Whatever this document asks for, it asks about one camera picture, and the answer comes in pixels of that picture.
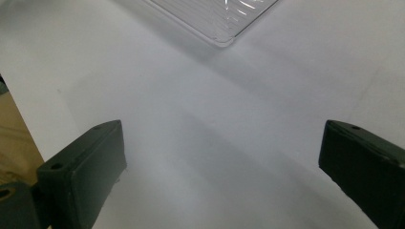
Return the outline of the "wooden table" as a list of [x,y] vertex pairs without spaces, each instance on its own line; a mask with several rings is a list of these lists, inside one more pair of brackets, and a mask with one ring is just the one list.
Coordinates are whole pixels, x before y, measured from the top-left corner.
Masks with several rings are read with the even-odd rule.
[[36,169],[44,163],[10,93],[0,95],[0,185],[37,182]]

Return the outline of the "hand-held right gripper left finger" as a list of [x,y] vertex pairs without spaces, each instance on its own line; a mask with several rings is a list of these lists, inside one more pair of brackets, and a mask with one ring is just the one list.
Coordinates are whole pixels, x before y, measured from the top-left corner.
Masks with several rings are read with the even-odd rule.
[[126,168],[122,124],[113,120],[81,135],[37,169],[53,229],[92,229]]

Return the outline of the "clear plastic container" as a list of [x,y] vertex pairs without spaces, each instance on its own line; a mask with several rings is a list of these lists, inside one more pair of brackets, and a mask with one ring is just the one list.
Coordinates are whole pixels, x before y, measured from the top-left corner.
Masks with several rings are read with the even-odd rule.
[[281,0],[145,0],[201,39],[229,46]]

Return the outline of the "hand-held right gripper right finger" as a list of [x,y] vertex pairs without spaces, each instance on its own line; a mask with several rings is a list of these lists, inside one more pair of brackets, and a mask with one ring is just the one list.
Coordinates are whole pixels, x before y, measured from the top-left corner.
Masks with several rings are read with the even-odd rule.
[[318,164],[378,229],[405,229],[405,149],[329,120]]

